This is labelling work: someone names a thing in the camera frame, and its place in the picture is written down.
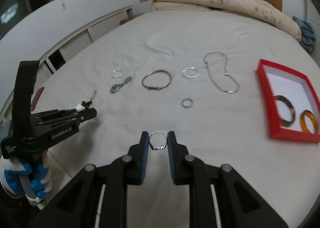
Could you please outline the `blue white gloved left hand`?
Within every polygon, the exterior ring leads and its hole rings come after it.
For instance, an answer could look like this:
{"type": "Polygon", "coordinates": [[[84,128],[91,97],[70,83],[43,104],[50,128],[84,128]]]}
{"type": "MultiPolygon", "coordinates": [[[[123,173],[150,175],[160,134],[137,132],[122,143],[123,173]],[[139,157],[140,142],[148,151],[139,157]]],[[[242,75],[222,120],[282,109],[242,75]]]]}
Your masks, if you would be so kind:
{"type": "Polygon", "coordinates": [[[33,162],[1,157],[1,185],[5,192],[14,199],[25,196],[32,206],[42,203],[52,190],[51,175],[46,151],[33,162]]]}

